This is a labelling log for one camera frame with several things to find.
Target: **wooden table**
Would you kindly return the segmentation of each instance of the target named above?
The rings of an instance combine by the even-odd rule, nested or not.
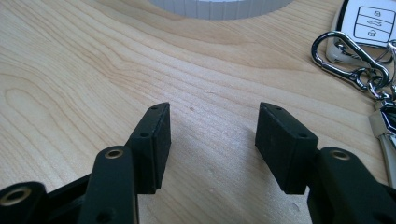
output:
[[[312,63],[341,0],[295,0],[253,19],[204,21],[148,0],[0,3],[0,188],[48,191],[91,172],[151,105],[171,104],[172,141],[142,223],[309,223],[254,146],[260,102],[286,108],[318,147],[355,153],[381,183],[368,94]]]

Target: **wooden surface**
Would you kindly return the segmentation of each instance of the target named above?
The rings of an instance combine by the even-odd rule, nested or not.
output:
[[[146,110],[171,104],[172,141],[142,223],[309,223],[254,146],[260,102],[286,108],[387,183],[372,99],[316,67],[314,39],[341,0],[295,0],[253,19],[186,19],[147,0],[1,1],[0,188],[48,191],[123,145]]]

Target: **metal clasp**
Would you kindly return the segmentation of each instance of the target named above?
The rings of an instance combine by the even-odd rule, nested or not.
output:
[[[318,55],[318,46],[323,40],[329,37],[337,37],[342,41],[344,41],[352,50],[355,51],[356,55],[359,56],[361,60],[367,63],[369,66],[367,68],[366,67],[358,68],[353,71],[344,71],[343,69],[340,69],[330,63],[324,62]],[[378,76],[377,72],[380,73],[379,75],[380,78],[376,78],[377,82],[375,83],[375,90],[379,90],[389,84],[389,71],[384,66],[376,62],[372,57],[370,57],[370,55],[368,55],[349,36],[347,36],[342,32],[330,31],[318,37],[312,44],[311,54],[312,54],[312,58],[314,59],[314,62],[323,70],[338,77],[344,78],[348,81],[351,81],[352,83],[357,85],[359,89],[361,89],[362,91],[370,90],[369,85],[361,80],[361,75],[363,73],[374,73],[376,77]]]

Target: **roll of tape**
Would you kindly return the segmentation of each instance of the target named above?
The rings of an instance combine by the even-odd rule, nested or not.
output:
[[[152,4],[177,15],[207,19],[236,20],[284,7],[292,0],[149,0]]]

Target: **white round object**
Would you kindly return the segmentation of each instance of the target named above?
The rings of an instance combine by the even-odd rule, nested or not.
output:
[[[177,15],[206,20],[236,20],[284,7],[292,0],[149,0]]]

